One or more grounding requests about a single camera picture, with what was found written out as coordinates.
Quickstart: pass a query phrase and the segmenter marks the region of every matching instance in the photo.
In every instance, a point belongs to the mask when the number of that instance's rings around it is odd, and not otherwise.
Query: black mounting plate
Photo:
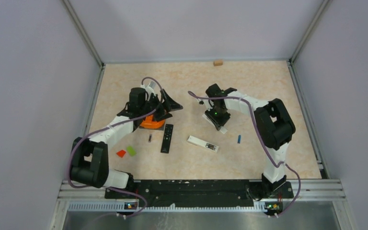
[[[262,182],[258,180],[140,180],[129,186],[129,191],[142,195],[148,207],[169,207],[171,204],[176,207],[252,207],[253,199],[277,198],[278,192],[283,198],[294,197],[290,182],[285,182],[271,195],[262,195]],[[105,192],[105,199],[124,198],[134,197],[112,190]]]

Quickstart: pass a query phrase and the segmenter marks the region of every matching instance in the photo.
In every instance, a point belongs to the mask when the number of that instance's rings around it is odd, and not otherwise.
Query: gray wall
[[[368,1],[333,1],[296,68],[331,176],[368,229]]]
[[[104,62],[289,58],[322,0],[71,0]]]
[[[0,230],[48,228],[98,74],[59,0],[0,0]]]

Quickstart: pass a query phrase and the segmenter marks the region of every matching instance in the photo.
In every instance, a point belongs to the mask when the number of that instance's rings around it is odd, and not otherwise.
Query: marble-patterned surface
[[[156,78],[184,109],[173,112],[167,123],[174,124],[169,154],[160,153],[163,131],[138,129],[125,136],[109,153],[111,168],[130,172],[135,179],[252,179],[260,178],[265,154],[249,117],[230,111],[226,134],[218,132],[201,115],[203,105],[188,95],[191,90],[205,95],[217,83],[233,87],[259,99],[283,100],[296,125],[288,148],[287,162],[302,178],[320,178],[307,128],[285,61],[145,63],[106,65],[91,131],[107,125],[128,101],[130,89],[139,87],[145,76]],[[149,134],[152,141],[148,143]],[[192,135],[219,146],[217,153],[188,143]],[[116,152],[131,145],[134,157],[120,158]],[[288,178],[296,178],[287,170]]]

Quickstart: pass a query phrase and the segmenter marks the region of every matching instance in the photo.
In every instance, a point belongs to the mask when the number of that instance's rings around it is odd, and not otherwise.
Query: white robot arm
[[[140,88],[132,88],[129,102],[112,122],[87,139],[74,140],[69,167],[70,180],[97,188],[127,187],[129,179],[133,180],[133,177],[129,173],[109,169],[108,153],[124,136],[134,132],[146,116],[152,114],[155,121],[162,121],[172,117],[169,112],[183,108],[164,89],[160,91],[159,101],[154,91],[155,85],[152,81],[149,85],[142,84]],[[84,157],[90,155],[91,161],[86,161]]]
[[[211,100],[202,102],[207,107],[205,115],[217,130],[229,120],[230,114],[227,110],[236,110],[251,116],[247,102],[250,103],[258,132],[271,157],[266,158],[262,180],[269,184],[270,190],[281,186],[286,181],[285,166],[282,162],[286,160],[286,151],[291,136],[295,133],[295,126],[283,102],[280,99],[272,101],[256,99],[233,88],[221,90],[217,84],[211,85],[206,93]]]

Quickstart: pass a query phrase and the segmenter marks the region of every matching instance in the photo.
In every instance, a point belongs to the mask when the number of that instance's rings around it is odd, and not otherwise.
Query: purple cable
[[[142,199],[145,202],[145,205],[141,209],[139,209],[139,211],[134,212],[133,214],[131,214],[129,216],[126,216],[126,219],[127,218],[131,218],[131,217],[134,217],[134,216],[137,216],[140,212],[142,212],[147,207],[147,204],[148,204],[147,203],[147,200],[144,197],[142,197],[141,195],[139,195],[139,194],[131,193],[131,192],[124,191],[124,190],[117,189],[117,188],[113,188],[113,187],[108,187],[107,189],[110,189],[110,190],[113,190],[113,191],[119,192],[119,193],[124,193],[124,194],[128,194],[128,195],[136,196],[136,197]],[[89,225],[93,224],[97,220],[99,220],[101,218],[104,218],[104,217],[107,217],[107,216],[116,216],[116,214],[113,213],[113,212],[102,214],[102,215],[96,217],[95,219],[91,220],[90,222],[88,222],[81,230],[85,229],[86,227],[88,227]]]
[[[287,206],[287,208],[285,208],[283,210],[283,212],[281,214],[279,214],[277,217],[280,217],[283,215],[283,213],[285,213],[285,211],[288,210],[288,208],[294,204],[294,202],[297,200],[298,196],[299,196],[299,193],[301,191],[301,179],[299,177],[299,174],[293,170],[292,168],[290,168],[290,166],[288,164],[286,164],[284,161],[280,161],[278,164],[276,164],[276,162],[274,161],[274,159],[272,158],[272,156],[270,155],[269,151],[267,150],[267,147],[265,145],[265,143],[263,142],[263,139],[262,137],[260,136],[260,133],[257,129],[257,124],[256,124],[256,119],[254,117],[254,112],[253,112],[253,108],[252,108],[252,105],[245,99],[243,98],[240,98],[240,97],[233,97],[233,96],[227,96],[227,97],[199,97],[197,95],[195,95],[195,93],[191,92],[191,91],[188,91],[188,94],[194,98],[197,98],[197,99],[201,99],[201,100],[221,100],[221,99],[235,99],[235,100],[241,100],[243,102],[245,102],[248,107],[249,107],[249,112],[250,112],[250,118],[252,119],[252,123],[253,123],[253,127],[254,127],[254,130],[256,132],[256,135],[257,137],[259,138],[259,141],[260,141],[260,144],[262,145],[263,147],[263,150],[264,152],[266,153],[267,157],[269,158],[269,160],[271,161],[271,163],[274,165],[274,167],[278,168],[280,167],[280,165],[284,164],[290,171],[292,171],[296,176],[297,176],[297,179],[298,179],[298,182],[299,182],[299,188],[297,190],[297,194],[294,196],[293,200],[291,201],[291,203]]]
[[[161,87],[161,85],[160,85],[160,83],[156,80],[156,79],[154,79],[154,78],[152,78],[152,77],[144,77],[143,79],[142,79],[142,85],[143,85],[143,83],[145,82],[145,80],[146,79],[150,79],[150,80],[152,80],[152,81],[154,81],[158,86],[159,86],[159,88],[160,88],[160,91],[163,89],[162,87]]]
[[[145,80],[145,79],[151,79],[151,80],[153,80],[153,81],[154,81],[154,82],[155,82],[155,83],[160,87],[160,90],[162,90],[162,89],[163,89],[163,88],[161,87],[160,83],[159,83],[156,79],[154,79],[154,78],[152,78],[152,77],[145,77],[145,78],[143,78],[143,79],[142,79],[142,82],[141,82],[142,84],[143,84],[143,82],[144,82],[144,80]],[[132,119],[129,119],[129,120],[126,120],[126,121],[121,121],[121,122],[115,123],[115,124],[110,125],[110,126],[111,126],[111,127],[116,127],[116,126],[118,126],[118,125],[121,125],[121,124],[124,124],[124,123],[127,123],[127,122],[131,122],[131,121],[136,121],[136,120],[139,120],[139,119],[143,119],[143,118],[145,118],[145,117],[147,117],[147,116],[152,115],[152,114],[153,114],[153,113],[155,113],[155,112],[156,112],[156,109],[153,109],[151,112],[149,112],[149,113],[147,113],[147,114],[145,114],[145,115],[143,115],[143,116],[135,117],[135,118],[132,118]],[[105,131],[105,130],[107,130],[107,129],[110,129],[110,127],[109,127],[109,126],[107,126],[107,127],[105,127],[105,128],[102,128],[102,129],[96,130],[96,131],[94,131],[94,132],[91,132],[91,133],[89,133],[89,134],[87,134],[87,135],[83,136],[83,137],[81,138],[81,140],[79,140],[79,141],[77,142],[77,144],[74,146],[74,148],[71,150],[70,158],[69,158],[69,161],[68,161],[68,163],[67,163],[67,169],[66,169],[67,181],[68,181],[68,183],[69,183],[69,185],[70,185],[71,187],[73,187],[73,188],[86,188],[86,187],[89,187],[88,185],[81,185],[81,186],[77,186],[77,185],[75,185],[75,184],[73,184],[73,183],[72,183],[71,178],[70,178],[70,170],[71,170],[71,162],[72,162],[72,158],[74,157],[76,150],[78,149],[78,147],[81,145],[81,143],[82,143],[83,141],[85,141],[88,137],[90,137],[90,136],[92,136],[92,135],[94,135],[94,134],[97,134],[97,133],[103,132],[103,131]],[[145,202],[145,205],[144,205],[144,206],[143,206],[139,211],[137,211],[137,212],[135,212],[135,213],[133,213],[133,214],[131,214],[131,215],[127,216],[126,218],[130,218],[130,217],[134,217],[134,216],[138,215],[138,214],[139,214],[140,212],[142,212],[142,211],[147,207],[147,205],[148,205],[147,200],[146,200],[143,196],[141,196],[141,195],[139,195],[139,194],[131,193],[131,192],[124,191],[124,190],[117,189],[117,188],[113,188],[113,187],[108,187],[107,189],[110,189],[110,190],[113,190],[113,191],[116,191],[116,192],[119,192],[119,193],[124,193],[124,194],[128,194],[128,195],[136,196],[136,197],[138,197],[138,198],[142,199],[142,200]],[[94,219],[94,220],[92,220],[90,223],[88,223],[84,228],[86,228],[86,227],[87,227],[89,224],[91,224],[92,222],[95,222],[96,220],[98,220],[98,219],[100,219],[100,218],[102,218],[102,217],[105,217],[105,216],[109,216],[109,215],[113,215],[113,213],[107,213],[107,214],[104,214],[104,215],[101,215],[101,216],[99,216],[99,217],[95,218],[95,219]]]
[[[138,117],[135,117],[135,118],[132,118],[132,119],[126,120],[126,121],[121,121],[121,122],[115,123],[115,124],[111,125],[111,127],[116,127],[116,126],[118,126],[118,125],[121,125],[121,124],[124,124],[124,123],[127,123],[127,122],[131,122],[131,121],[136,121],[136,120],[139,120],[139,119],[143,119],[143,118],[145,118],[145,117],[147,117],[147,116],[152,115],[155,111],[156,111],[156,109],[153,109],[150,113],[147,113],[147,114],[145,114],[145,115],[143,115],[143,116],[138,116]],[[109,129],[109,128],[110,128],[110,127],[108,127],[108,126],[107,126],[107,127],[105,127],[105,128],[101,128],[100,130],[96,130],[96,131],[94,131],[94,132],[92,132],[92,133],[89,133],[89,134],[87,134],[87,135],[83,136],[83,137],[81,138],[81,140],[79,140],[79,141],[77,142],[77,144],[75,145],[75,147],[72,149],[72,151],[71,151],[71,155],[70,155],[70,158],[69,158],[69,162],[67,163],[67,171],[66,171],[66,174],[67,174],[67,181],[68,181],[68,183],[69,183],[69,185],[70,185],[71,187],[73,187],[73,188],[86,188],[86,187],[89,187],[88,185],[77,186],[77,185],[74,185],[74,184],[72,183],[72,181],[71,181],[71,178],[70,178],[71,162],[72,162],[72,158],[73,158],[73,157],[74,157],[74,155],[75,155],[76,150],[77,150],[77,149],[78,149],[78,147],[81,145],[81,143],[82,143],[83,141],[85,141],[89,136],[92,136],[92,135],[94,135],[94,134],[97,134],[97,133],[103,132],[103,131],[105,131],[105,130],[107,130],[107,129]]]

